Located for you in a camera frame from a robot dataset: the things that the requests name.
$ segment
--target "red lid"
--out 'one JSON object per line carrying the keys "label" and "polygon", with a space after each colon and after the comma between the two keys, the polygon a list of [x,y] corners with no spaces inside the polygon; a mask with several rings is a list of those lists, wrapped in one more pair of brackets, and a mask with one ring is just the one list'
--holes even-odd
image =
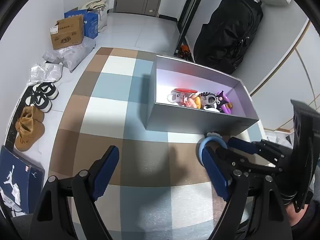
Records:
{"label": "red lid", "polygon": [[189,88],[175,88],[174,90],[181,93],[197,93],[198,92],[197,90],[189,89]]}

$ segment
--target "person's hand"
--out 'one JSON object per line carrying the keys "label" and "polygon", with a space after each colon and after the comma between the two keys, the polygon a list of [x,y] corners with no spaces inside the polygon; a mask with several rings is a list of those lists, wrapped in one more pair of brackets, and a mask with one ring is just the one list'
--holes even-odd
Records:
{"label": "person's hand", "polygon": [[307,208],[308,208],[308,205],[304,205],[304,209],[301,209],[298,213],[296,213],[292,202],[285,206],[285,210],[287,212],[289,224],[291,227],[296,225],[301,220],[301,218],[306,213]]}

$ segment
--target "blue ring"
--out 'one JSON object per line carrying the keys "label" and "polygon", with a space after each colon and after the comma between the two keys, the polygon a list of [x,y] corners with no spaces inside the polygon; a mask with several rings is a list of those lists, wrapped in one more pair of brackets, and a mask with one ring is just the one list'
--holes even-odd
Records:
{"label": "blue ring", "polygon": [[204,138],[204,140],[200,143],[200,146],[199,146],[199,150],[198,150],[198,156],[199,156],[199,161],[201,163],[202,166],[203,165],[203,162],[202,162],[202,150],[204,149],[205,145],[207,144],[207,142],[210,142],[210,141],[214,141],[214,142],[217,142],[219,143],[223,148],[225,149],[228,149],[228,146],[227,144],[224,142],[224,140],[222,140],[221,137],[217,136],[217,135],[213,135],[213,136],[209,136],[207,138]]}

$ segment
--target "blue gripper pad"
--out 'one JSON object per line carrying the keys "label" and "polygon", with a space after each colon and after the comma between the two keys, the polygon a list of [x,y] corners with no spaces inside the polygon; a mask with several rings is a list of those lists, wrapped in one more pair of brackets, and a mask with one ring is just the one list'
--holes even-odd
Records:
{"label": "blue gripper pad", "polygon": [[228,141],[228,145],[229,147],[238,149],[245,153],[249,153],[249,154],[257,153],[257,148],[254,144],[238,139],[236,137],[231,137]]}
{"label": "blue gripper pad", "polygon": [[91,197],[94,201],[101,196],[103,196],[111,176],[118,164],[119,161],[119,149],[117,147],[113,147],[108,157],[105,159],[102,167],[100,168],[98,174],[94,178],[93,181],[93,191],[91,193]]}
{"label": "blue gripper pad", "polygon": [[227,201],[230,197],[228,183],[206,148],[202,150],[202,162],[219,197]]}

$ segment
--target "white cabinet door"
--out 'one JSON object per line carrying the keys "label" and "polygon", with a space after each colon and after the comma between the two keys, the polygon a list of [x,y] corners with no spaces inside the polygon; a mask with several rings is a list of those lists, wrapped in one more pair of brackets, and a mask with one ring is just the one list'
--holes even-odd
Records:
{"label": "white cabinet door", "polygon": [[303,65],[294,51],[271,79],[258,90],[252,101],[262,125],[267,129],[278,129],[285,124],[287,130],[293,117],[290,99],[310,104],[313,93]]}

